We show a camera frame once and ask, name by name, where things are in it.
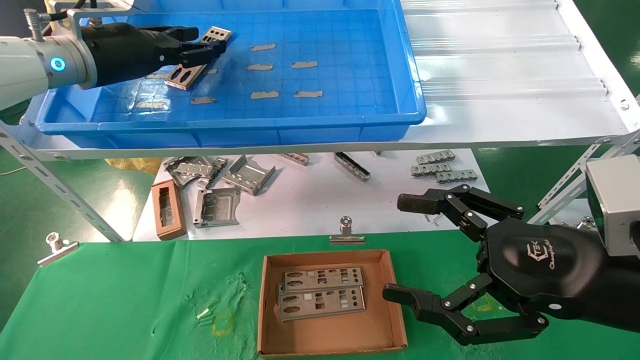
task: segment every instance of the cardboard tray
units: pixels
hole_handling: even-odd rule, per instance
[[[277,286],[286,270],[361,266],[366,310],[281,322]],[[265,256],[258,315],[258,353],[264,359],[400,351],[407,346],[399,304],[382,298],[387,282],[396,282],[388,250],[308,252]]]

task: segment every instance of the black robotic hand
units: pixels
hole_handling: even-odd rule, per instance
[[[523,222],[522,207],[460,185],[401,194],[401,211],[443,213],[480,243],[477,277],[445,298],[387,284],[387,301],[411,306],[418,321],[442,327],[461,345],[535,338],[541,314],[640,332],[640,259],[610,257],[597,232]],[[500,220],[487,227],[475,211]],[[489,293],[518,316],[473,322],[461,310]]]
[[[116,22],[83,26],[82,37],[95,62],[95,86],[141,78],[165,65],[205,65],[227,50],[226,41],[189,42],[198,38],[198,28],[182,26],[136,28]]]

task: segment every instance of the metal shelf frame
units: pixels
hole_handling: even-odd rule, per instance
[[[150,2],[136,0],[136,11]],[[105,3],[111,8],[101,11],[111,15],[132,11],[120,0]],[[39,95],[19,125],[0,122],[0,145],[109,241],[124,239],[46,161],[592,144],[541,201],[533,220],[539,223],[579,195],[584,176],[560,189],[599,145],[614,145],[606,156],[638,147],[640,106],[572,0],[403,0],[403,9],[428,117],[399,142],[81,149],[34,127]]]

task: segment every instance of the cardboard box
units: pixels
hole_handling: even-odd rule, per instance
[[[365,311],[280,321],[277,286],[285,270],[361,266]],[[258,315],[258,354],[264,359],[400,351],[407,346],[399,304],[382,298],[396,282],[388,250],[308,252],[265,256]]]
[[[161,214],[161,195],[166,196],[172,211],[171,224],[163,225]],[[151,186],[151,196],[154,200],[154,216],[156,218],[156,233],[160,240],[171,240],[187,233],[184,223],[184,212],[180,201],[180,190],[173,180],[163,181]]]

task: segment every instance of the blue plastic tray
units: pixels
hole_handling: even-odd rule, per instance
[[[147,78],[50,90],[39,130],[80,147],[238,147],[399,140],[426,116],[399,0],[171,0],[153,7],[116,20],[233,32],[227,52],[208,68],[217,73],[201,76],[189,91]],[[276,47],[250,51],[264,44]],[[292,69],[296,61],[318,66]],[[246,69],[265,63],[273,70]],[[250,98],[272,90],[279,97]],[[321,97],[294,96],[318,90]],[[190,103],[202,96],[217,102]],[[148,101],[161,108],[136,106]]]

